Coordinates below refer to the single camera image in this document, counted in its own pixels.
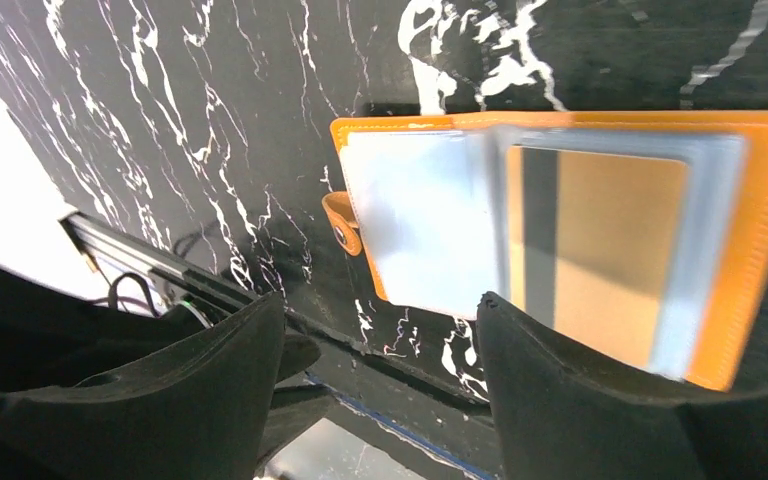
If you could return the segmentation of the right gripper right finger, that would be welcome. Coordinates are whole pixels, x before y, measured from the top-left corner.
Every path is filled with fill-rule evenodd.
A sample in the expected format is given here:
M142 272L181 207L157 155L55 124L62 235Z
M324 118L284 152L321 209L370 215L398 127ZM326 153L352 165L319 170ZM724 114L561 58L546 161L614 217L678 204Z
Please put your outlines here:
M768 388L646 373L493 292L477 339L508 479L768 479Z

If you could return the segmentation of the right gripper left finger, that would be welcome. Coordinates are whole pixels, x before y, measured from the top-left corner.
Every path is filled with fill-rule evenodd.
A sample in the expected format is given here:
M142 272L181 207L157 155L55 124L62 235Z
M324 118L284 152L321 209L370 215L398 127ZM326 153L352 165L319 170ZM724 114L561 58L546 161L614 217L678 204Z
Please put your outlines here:
M283 349L281 302L73 387L0 392L0 479L249 479Z

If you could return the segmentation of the gold card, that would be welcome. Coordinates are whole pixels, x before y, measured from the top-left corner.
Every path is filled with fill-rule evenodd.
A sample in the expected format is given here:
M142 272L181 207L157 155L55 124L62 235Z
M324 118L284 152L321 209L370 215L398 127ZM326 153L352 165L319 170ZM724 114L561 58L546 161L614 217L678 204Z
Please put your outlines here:
M563 335L645 367L687 164L512 146L504 172L509 301Z

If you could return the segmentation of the orange card holder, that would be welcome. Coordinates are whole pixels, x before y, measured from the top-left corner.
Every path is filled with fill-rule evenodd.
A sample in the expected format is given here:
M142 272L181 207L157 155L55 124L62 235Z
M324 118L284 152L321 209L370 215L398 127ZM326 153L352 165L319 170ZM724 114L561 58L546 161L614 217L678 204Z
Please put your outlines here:
M323 208L377 296L493 291L637 369L731 387L768 282L768 111L340 118Z

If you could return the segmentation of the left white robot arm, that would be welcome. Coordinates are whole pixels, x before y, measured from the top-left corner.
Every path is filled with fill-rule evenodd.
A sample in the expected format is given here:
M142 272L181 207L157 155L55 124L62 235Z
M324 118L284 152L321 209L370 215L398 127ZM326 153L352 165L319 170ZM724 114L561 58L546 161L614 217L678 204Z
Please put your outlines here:
M261 297L211 327L0 268L0 479L251 479L334 406L318 345Z

